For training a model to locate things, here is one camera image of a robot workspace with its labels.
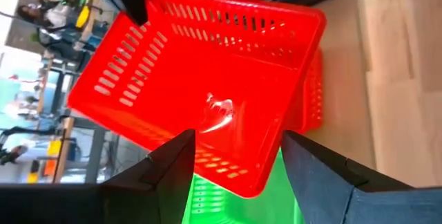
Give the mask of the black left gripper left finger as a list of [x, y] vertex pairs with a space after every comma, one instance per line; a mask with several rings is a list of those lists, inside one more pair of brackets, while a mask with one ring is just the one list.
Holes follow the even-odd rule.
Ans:
[[107, 180], [104, 224], [180, 224], [194, 163], [195, 131], [187, 129]]

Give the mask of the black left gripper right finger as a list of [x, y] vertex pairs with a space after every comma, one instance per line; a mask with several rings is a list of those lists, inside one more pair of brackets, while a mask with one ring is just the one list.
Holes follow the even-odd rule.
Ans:
[[307, 224], [343, 224], [356, 189], [386, 192], [412, 188], [294, 131], [282, 133], [281, 149]]

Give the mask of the green plastic slotted basket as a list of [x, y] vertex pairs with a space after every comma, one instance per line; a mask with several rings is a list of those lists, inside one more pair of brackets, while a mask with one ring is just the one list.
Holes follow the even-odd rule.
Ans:
[[278, 152], [265, 189], [255, 198], [241, 198], [194, 175], [182, 224], [305, 224], [282, 152]]

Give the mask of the red plastic slotted basket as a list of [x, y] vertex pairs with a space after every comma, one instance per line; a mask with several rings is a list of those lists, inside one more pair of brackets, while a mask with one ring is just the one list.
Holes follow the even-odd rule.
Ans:
[[195, 173], [261, 194], [326, 26], [322, 11], [264, 0], [145, 0], [120, 13], [67, 104], [148, 150], [195, 131]]
[[287, 120], [287, 128], [298, 133], [318, 129], [323, 123], [323, 52], [314, 54], [302, 89], [294, 101], [294, 110]]

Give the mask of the person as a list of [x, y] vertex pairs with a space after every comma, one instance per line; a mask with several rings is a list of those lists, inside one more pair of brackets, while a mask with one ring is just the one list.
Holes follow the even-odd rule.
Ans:
[[38, 0], [17, 8], [23, 20], [49, 29], [64, 27], [72, 12], [73, 8], [62, 0]]

